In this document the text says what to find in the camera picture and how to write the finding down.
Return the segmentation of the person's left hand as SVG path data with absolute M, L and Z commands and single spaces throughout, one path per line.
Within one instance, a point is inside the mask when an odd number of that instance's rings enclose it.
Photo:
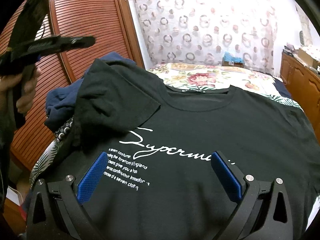
M 27 113 L 33 105 L 33 100 L 36 94 L 36 85 L 38 77 L 41 75 L 41 70 L 36 67 L 32 78 L 27 81 L 23 87 L 22 96 L 17 100 L 16 107 L 19 113 Z M 7 112 L 7 91 L 16 86 L 22 79 L 22 74 L 16 76 L 1 76 L 1 115 Z

